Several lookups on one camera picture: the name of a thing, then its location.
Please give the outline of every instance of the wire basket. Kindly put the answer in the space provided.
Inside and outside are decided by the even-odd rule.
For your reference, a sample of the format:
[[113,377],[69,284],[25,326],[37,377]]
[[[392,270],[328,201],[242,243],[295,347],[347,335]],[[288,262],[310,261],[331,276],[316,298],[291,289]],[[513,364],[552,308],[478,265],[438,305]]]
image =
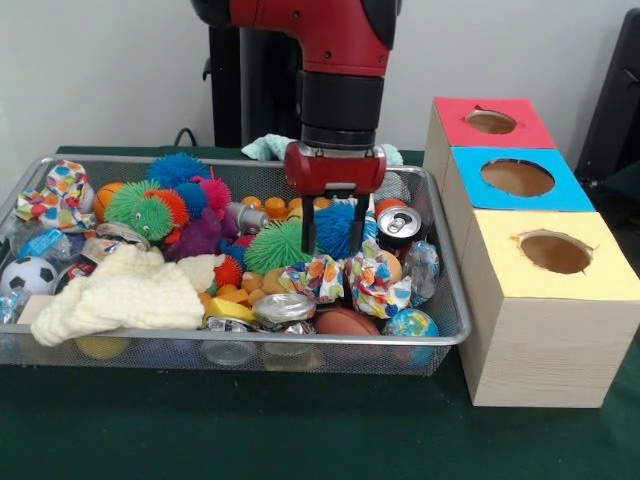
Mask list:
[[[153,158],[66,155],[84,165],[97,191],[115,181],[144,179]],[[9,220],[17,194],[41,188],[58,161],[35,162],[0,208]],[[297,196],[287,185],[280,163],[204,160],[231,189],[234,201],[254,195]],[[430,225],[426,238],[440,255],[441,276],[435,295],[423,310],[436,322],[440,337],[356,337],[278,333],[122,329],[70,340],[57,347],[40,346],[27,325],[0,325],[0,364],[95,366],[154,369],[299,371],[349,374],[431,375],[452,345],[469,335],[470,317],[438,190],[433,178],[417,167],[390,167],[411,192],[411,206]],[[10,260],[6,242],[0,268]]]

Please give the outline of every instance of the wooden box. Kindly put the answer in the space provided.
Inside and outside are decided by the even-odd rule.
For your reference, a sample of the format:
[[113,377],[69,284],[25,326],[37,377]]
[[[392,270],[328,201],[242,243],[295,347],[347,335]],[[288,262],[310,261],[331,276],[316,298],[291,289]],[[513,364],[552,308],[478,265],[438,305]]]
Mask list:
[[640,281],[599,214],[475,210],[462,275],[474,405],[602,405],[640,322]]
[[474,208],[594,211],[557,150],[521,148],[452,148],[442,206],[459,264]]
[[440,194],[452,147],[555,149],[555,143],[529,100],[434,100],[423,168]]

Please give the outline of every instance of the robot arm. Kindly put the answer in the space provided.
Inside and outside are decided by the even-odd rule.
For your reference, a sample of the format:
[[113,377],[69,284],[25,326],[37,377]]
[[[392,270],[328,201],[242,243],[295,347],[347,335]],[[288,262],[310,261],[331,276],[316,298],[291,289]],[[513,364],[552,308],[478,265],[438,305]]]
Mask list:
[[315,246],[313,198],[352,195],[358,205],[350,244],[357,250],[368,196],[386,168],[375,133],[400,0],[191,2],[209,25],[279,31],[300,42],[302,138],[287,149],[285,173],[303,198],[303,249]]

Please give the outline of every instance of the can lid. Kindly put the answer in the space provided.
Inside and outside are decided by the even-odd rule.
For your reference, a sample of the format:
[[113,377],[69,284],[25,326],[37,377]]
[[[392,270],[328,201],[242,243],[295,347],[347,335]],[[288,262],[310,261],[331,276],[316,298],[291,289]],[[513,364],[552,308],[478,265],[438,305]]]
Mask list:
[[269,328],[282,323],[309,320],[315,312],[316,303],[297,293],[267,295],[253,306],[258,321]]
[[411,207],[389,207],[378,216],[378,228],[389,237],[410,239],[420,233],[422,219]]

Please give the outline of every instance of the light blue cloth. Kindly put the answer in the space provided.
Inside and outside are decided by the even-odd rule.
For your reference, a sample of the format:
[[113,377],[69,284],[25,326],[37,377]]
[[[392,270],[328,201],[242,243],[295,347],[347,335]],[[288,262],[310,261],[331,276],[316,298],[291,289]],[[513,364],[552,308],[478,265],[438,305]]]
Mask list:
[[[287,145],[293,141],[294,140],[290,138],[270,133],[244,147],[242,153],[253,160],[261,162],[268,162],[269,160],[280,160],[283,162]],[[402,155],[396,147],[384,144],[382,148],[387,154],[387,165],[396,166],[403,164]]]

